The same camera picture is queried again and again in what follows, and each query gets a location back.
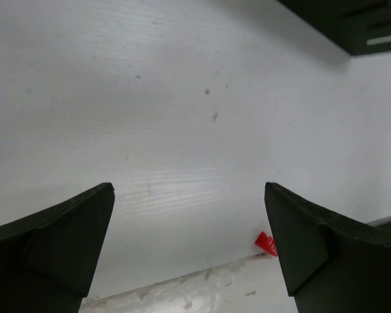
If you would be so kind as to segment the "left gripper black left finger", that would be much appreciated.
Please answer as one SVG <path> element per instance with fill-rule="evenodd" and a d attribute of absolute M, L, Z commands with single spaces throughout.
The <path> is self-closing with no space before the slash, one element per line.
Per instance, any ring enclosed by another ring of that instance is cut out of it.
<path fill-rule="evenodd" d="M 0 312 L 78 312 L 115 202 L 111 183 L 0 226 Z"/>

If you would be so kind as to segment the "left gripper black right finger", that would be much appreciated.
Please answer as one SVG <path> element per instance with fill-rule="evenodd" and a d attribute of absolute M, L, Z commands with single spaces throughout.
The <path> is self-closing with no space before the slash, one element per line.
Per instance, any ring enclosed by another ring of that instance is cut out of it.
<path fill-rule="evenodd" d="M 316 205 L 278 183 L 265 207 L 299 312 L 391 312 L 391 231 Z"/>

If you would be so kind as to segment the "small red lego piece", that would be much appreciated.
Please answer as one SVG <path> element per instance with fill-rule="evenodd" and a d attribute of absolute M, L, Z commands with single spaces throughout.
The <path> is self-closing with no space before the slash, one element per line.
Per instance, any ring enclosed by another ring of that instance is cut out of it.
<path fill-rule="evenodd" d="M 263 231 L 258 235 L 254 245 L 260 248 L 265 254 L 278 257 L 274 239 Z"/>

